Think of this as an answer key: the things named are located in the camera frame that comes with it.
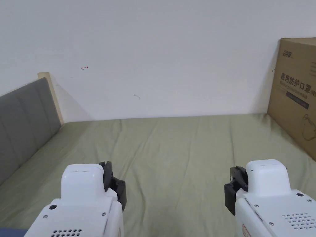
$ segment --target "upholstered headboard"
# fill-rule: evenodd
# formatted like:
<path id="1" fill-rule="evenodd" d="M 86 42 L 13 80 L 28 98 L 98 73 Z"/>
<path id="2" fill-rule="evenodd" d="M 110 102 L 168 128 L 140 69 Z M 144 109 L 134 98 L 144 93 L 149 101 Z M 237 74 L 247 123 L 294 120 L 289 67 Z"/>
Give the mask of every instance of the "upholstered headboard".
<path id="1" fill-rule="evenodd" d="M 59 131 L 58 115 L 45 77 L 0 97 L 0 185 Z"/>

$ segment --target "wrinkle in sheet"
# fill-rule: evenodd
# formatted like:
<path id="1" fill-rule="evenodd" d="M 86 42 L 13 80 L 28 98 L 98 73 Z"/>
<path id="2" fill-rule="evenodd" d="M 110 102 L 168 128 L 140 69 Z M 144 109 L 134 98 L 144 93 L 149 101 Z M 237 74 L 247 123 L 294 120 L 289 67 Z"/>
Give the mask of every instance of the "wrinkle in sheet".
<path id="1" fill-rule="evenodd" d="M 233 129 L 232 129 L 232 121 L 231 118 L 229 118 L 229 136 L 230 136 L 230 143 L 232 145 L 232 159 L 234 167 L 236 167 L 236 160 L 235 160 L 235 149 L 234 149 L 234 139 L 233 139 Z"/>

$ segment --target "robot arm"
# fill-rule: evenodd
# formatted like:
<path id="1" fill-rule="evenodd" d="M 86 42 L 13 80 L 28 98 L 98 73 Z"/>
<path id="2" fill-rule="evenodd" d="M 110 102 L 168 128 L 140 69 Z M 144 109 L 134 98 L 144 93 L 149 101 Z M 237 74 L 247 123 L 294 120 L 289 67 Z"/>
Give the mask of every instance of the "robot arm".
<path id="1" fill-rule="evenodd" d="M 291 190 L 286 167 L 277 160 L 252 161 L 230 169 L 225 205 L 236 216 L 238 237 L 316 236 L 316 203 Z"/>
<path id="2" fill-rule="evenodd" d="M 111 162 L 69 165 L 61 198 L 44 207 L 25 237 L 123 237 L 125 182 L 113 177 Z"/>

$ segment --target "green bed sheet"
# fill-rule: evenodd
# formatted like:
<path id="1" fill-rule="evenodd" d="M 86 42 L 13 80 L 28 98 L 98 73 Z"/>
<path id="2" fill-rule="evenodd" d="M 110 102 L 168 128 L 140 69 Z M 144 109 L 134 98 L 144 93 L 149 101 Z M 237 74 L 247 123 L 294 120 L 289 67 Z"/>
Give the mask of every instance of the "green bed sheet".
<path id="1" fill-rule="evenodd" d="M 291 187 L 316 198 L 316 162 L 268 115 L 141 118 L 65 124 L 0 186 L 0 227 L 29 228 L 60 197 L 69 164 L 112 161 L 125 180 L 125 236 L 234 236 L 229 168 L 277 159 Z"/>

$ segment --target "ventilation holes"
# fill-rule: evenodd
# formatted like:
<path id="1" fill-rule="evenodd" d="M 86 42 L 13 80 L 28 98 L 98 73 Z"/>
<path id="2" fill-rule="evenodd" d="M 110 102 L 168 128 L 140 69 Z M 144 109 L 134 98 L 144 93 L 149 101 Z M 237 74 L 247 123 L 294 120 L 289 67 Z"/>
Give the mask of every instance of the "ventilation holes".
<path id="1" fill-rule="evenodd" d="M 282 216 L 284 217 L 285 220 L 288 221 L 288 223 L 290 223 L 291 226 L 294 227 L 294 229 L 316 228 L 315 219 L 311 218 L 312 216 L 305 216 L 305 215 L 308 215 L 308 213 L 305 212 L 305 213 L 300 213 L 300 214 L 298 214 L 298 213 L 283 214 Z"/>
<path id="2" fill-rule="evenodd" d="M 70 233 L 70 232 L 81 232 L 82 229 L 68 229 L 68 230 L 53 230 L 53 233 L 57 233 L 56 235 L 55 234 L 52 234 L 51 237 L 64 237 L 64 236 L 80 236 L 80 233 Z"/>

